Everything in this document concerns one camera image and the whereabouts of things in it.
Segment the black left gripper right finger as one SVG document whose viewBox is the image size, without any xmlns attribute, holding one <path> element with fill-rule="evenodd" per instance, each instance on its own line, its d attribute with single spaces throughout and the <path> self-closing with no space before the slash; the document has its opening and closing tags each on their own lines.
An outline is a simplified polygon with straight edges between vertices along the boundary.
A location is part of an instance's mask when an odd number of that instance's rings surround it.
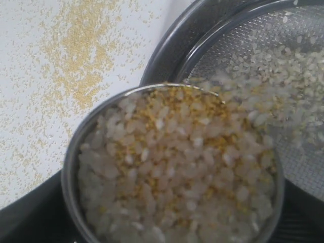
<svg viewBox="0 0 324 243">
<path fill-rule="evenodd" d="M 323 242 L 323 202 L 283 177 L 275 180 L 268 242 Z"/>
</svg>

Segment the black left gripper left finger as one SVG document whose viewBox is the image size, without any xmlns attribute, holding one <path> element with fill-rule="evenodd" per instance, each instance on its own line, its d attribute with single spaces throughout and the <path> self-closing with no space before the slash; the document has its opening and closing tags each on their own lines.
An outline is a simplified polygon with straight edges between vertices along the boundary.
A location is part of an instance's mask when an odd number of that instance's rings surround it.
<svg viewBox="0 0 324 243">
<path fill-rule="evenodd" d="M 71 217 L 67 180 L 75 171 L 57 172 L 32 192 L 1 209 L 1 242 L 83 242 Z"/>
</svg>

